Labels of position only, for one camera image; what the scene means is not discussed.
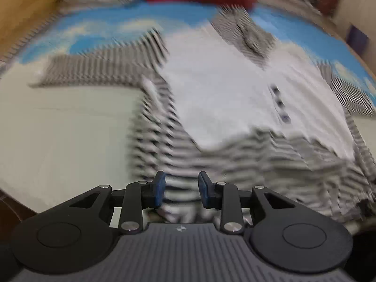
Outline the black white striped shirt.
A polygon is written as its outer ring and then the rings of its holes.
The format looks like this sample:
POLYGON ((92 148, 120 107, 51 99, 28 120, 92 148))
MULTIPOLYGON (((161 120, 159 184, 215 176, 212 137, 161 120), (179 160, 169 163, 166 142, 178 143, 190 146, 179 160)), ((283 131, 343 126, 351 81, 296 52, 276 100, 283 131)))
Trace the black white striped shirt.
POLYGON ((264 185, 345 222, 374 200, 375 162, 329 66, 276 40, 243 8, 197 27, 50 59, 37 87, 125 86, 144 93, 132 172, 166 173, 157 217, 217 220, 199 203, 197 177, 250 190, 264 185))

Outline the blue cream patterned bedsheet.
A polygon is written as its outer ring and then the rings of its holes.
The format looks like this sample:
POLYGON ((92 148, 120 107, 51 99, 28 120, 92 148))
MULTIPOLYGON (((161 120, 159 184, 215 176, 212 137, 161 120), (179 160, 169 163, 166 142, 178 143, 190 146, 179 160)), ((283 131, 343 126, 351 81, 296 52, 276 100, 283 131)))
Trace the blue cream patterned bedsheet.
MULTIPOLYGON (((37 87, 58 54, 74 55, 127 43, 150 29, 164 36, 210 21, 222 8, 194 4, 139 4, 63 17, 25 50, 1 77, 1 189, 36 212, 92 187, 123 188, 132 172, 135 118, 144 93, 136 87, 37 87)), ((347 48, 308 23, 256 8, 254 23, 276 40, 302 47, 329 66, 360 71, 347 48)))

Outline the purple box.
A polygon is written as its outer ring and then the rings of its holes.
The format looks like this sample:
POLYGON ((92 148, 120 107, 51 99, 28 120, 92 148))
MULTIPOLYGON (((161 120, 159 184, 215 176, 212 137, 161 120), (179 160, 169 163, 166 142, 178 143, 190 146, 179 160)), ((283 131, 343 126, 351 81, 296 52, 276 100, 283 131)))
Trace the purple box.
POLYGON ((369 40, 369 37, 354 25, 349 28, 346 36, 346 43, 360 56, 362 60, 364 60, 369 45, 369 40))

